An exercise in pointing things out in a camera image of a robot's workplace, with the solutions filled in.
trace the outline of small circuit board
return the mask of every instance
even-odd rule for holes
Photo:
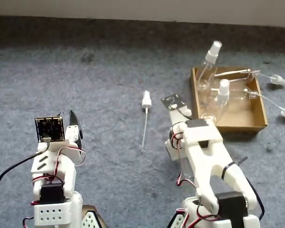
[[[186,106],[179,94],[173,94],[171,96],[165,97],[161,100],[161,102],[169,111],[173,111],[175,109]]]
[[[35,118],[35,124],[39,143],[65,140],[62,116]]]

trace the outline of clear plastic tube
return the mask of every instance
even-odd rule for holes
[[[256,92],[256,93],[255,93],[255,92],[247,92],[247,93],[253,94],[253,95],[257,95],[257,96],[259,96],[259,97],[261,97],[261,98],[263,98],[263,99],[269,101],[269,102],[272,103],[274,106],[276,106],[277,108],[279,108],[279,109],[281,109],[282,111],[285,112],[285,109],[284,109],[283,107],[279,106],[277,103],[275,103],[275,102],[273,102],[272,100],[270,100],[269,98],[267,98],[267,97],[265,97],[265,96],[259,94],[258,92]]]

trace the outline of perforated plate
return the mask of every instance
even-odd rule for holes
[[[181,228],[181,224],[184,221],[183,215],[177,215],[169,228]]]
[[[82,220],[82,228],[102,228],[94,212],[87,212]]]
[[[35,205],[35,226],[69,224],[72,221],[71,203]]]

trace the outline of circuit board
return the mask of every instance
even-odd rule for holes
[[[45,138],[50,138],[50,142],[65,140],[62,116],[35,118],[38,142],[45,142]]]

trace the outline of cardboard box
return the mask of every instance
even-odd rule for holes
[[[218,67],[217,74],[233,70],[247,69],[245,67]],[[194,119],[200,118],[203,110],[200,106],[198,92],[196,88],[196,74],[197,69],[193,68],[191,72],[192,85],[192,116]],[[243,77],[243,74],[233,74],[220,77],[220,79],[234,79]],[[257,79],[245,85],[252,91],[261,93],[260,86]],[[251,99],[244,102],[230,102],[229,109],[222,118],[216,123],[218,130],[221,133],[225,132],[253,132],[257,133],[268,125],[266,112],[261,97]]]

